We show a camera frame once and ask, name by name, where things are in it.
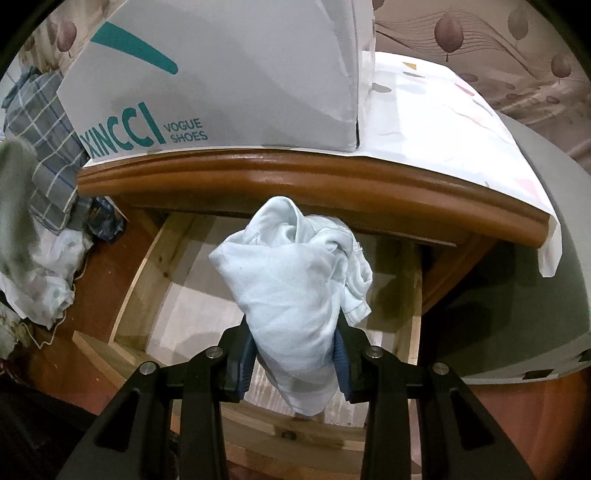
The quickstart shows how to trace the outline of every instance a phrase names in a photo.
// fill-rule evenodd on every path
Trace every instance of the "white cloth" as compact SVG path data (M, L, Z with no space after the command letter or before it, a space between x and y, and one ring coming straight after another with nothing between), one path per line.
M54 235L36 220L35 230L39 242L30 249L34 270L22 285L0 273L0 290L20 318L49 329L74 302L70 286L92 241L87 233L67 228Z
M294 411L323 411L338 386L339 311L350 325L371 312L372 271L351 230L275 197L209 258L246 314L271 383Z

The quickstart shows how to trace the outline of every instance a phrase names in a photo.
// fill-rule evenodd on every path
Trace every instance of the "reddish brown floor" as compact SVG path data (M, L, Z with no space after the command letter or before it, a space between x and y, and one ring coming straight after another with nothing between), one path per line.
M72 333L79 330L108 340L150 243L150 236L134 225L128 225L123 237L113 245L97 243L86 273L76 283L76 300L53 346L35 349L31 355L28 373L37 388L93 413L99 413L109 402L115 393L113 386L78 351ZM532 384L483 385L474 391L538 479L555 480L565 466L572 466L573 459L585 461L586 454L580 451L582 444L577 442L589 437L591 431L586 415L591 406L587 371ZM571 474L560 478L574 480Z

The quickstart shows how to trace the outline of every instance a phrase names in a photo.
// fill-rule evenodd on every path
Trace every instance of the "blue plaid fabric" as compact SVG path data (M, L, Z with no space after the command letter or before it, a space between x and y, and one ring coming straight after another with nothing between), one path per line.
M57 97L62 78L59 71L41 74L32 67L2 103L4 131L37 151L30 212L54 233L82 230L92 203L77 192L77 174L89 157Z

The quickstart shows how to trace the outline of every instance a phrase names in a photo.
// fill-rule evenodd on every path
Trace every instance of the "pile of clothes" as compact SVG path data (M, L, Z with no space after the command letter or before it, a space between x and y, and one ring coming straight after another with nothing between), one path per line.
M89 160L57 97L61 72L24 72L2 103L0 143L0 290L21 319L50 329L73 303L73 277L90 234L116 240L125 221L101 197L78 195ZM2 357L18 340L0 322Z

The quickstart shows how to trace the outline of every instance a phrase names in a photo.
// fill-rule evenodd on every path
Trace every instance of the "white string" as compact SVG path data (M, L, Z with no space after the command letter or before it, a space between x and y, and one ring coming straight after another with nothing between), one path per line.
M77 277L74 277L74 280L72 281L72 291L74 292L74 295L76 295L76 285L75 285L75 281L79 280L82 278L82 275L84 275L84 273L86 272L86 266L88 265L88 257L90 255L87 253L85 255L85 261L84 261L84 267L82 268L82 273L80 273L80 275L78 275ZM33 343L35 343L35 345L37 346L37 348L39 350L41 350L43 348L44 345L51 345L53 343L53 340L56 338L56 332L57 332L57 328L66 321L66 312L68 309L65 309L61 319L59 322L57 322L55 324L55 326L53 327L53 333L51 334L51 340L49 342L46 341L42 341L41 344L39 345L39 343L37 343L37 341L35 340L35 337L33 337L33 335L31 335L31 332L29 331L29 327L23 323L23 327L25 327L25 330L27 331L27 333L29 334L29 337L31 337L31 340L33 340Z

